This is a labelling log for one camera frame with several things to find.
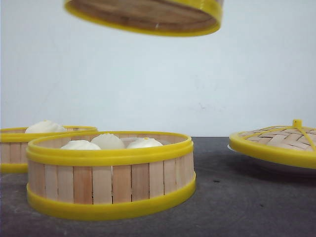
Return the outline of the woven bamboo steamer lid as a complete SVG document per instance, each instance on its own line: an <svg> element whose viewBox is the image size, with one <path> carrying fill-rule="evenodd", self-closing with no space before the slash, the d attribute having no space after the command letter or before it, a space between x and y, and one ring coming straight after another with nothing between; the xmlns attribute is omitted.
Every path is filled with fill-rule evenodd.
<svg viewBox="0 0 316 237"><path fill-rule="evenodd" d="M270 126L229 136L229 147L261 161L315 170L316 129L294 119L289 126Z"/></svg>

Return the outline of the bamboo steamer basket one bun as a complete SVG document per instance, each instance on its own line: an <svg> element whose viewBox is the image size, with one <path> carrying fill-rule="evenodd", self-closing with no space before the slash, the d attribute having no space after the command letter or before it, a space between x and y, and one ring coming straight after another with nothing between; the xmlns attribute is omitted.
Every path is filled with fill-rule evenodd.
<svg viewBox="0 0 316 237"><path fill-rule="evenodd" d="M74 133L97 131L93 126L64 126L64 131L26 133L25 127L2 128L0 130L0 171L1 173L27 173L26 148L34 139Z"/></svg>

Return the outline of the white bun right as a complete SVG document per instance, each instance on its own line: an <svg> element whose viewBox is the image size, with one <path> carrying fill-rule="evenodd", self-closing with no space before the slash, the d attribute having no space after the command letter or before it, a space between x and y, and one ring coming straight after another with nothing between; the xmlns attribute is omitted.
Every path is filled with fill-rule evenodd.
<svg viewBox="0 0 316 237"><path fill-rule="evenodd" d="M159 146L162 146L162 143L154 138L138 138L135 141L131 142L127 146L127 149L150 148Z"/></svg>

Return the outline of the white bun middle back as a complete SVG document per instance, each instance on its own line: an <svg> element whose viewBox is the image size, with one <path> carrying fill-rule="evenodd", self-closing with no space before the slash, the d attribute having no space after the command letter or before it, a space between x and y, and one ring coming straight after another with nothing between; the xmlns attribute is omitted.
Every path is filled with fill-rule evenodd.
<svg viewBox="0 0 316 237"><path fill-rule="evenodd" d="M124 149L124 143L115 135L110 133L100 134L91 140L91 143L96 144L102 150Z"/></svg>

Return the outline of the bamboo steamer basket three buns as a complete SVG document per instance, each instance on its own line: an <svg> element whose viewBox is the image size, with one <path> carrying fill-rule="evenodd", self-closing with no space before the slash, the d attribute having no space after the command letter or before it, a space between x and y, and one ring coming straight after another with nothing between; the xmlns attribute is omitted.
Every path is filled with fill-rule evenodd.
<svg viewBox="0 0 316 237"><path fill-rule="evenodd" d="M170 132L117 131L126 145L154 138L159 147L65 150L97 132L39 138L27 147L27 200L36 211L85 221L133 218L175 207L196 189L194 144Z"/></svg>

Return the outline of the white bun front left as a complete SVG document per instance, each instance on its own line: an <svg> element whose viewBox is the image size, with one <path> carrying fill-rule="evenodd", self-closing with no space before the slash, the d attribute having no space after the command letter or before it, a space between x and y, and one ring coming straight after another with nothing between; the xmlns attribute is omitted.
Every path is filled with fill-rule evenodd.
<svg viewBox="0 0 316 237"><path fill-rule="evenodd" d="M101 150L101 148L87 140L73 140L62 146L62 150Z"/></svg>

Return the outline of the white steamed bun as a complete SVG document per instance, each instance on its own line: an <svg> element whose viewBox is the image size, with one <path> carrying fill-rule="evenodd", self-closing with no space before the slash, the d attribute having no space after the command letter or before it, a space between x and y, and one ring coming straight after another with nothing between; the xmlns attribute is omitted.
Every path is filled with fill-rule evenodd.
<svg viewBox="0 0 316 237"><path fill-rule="evenodd" d="M66 131L67 129L60 124L50 120L44 120L29 126L25 130L25 133L54 133Z"/></svg>

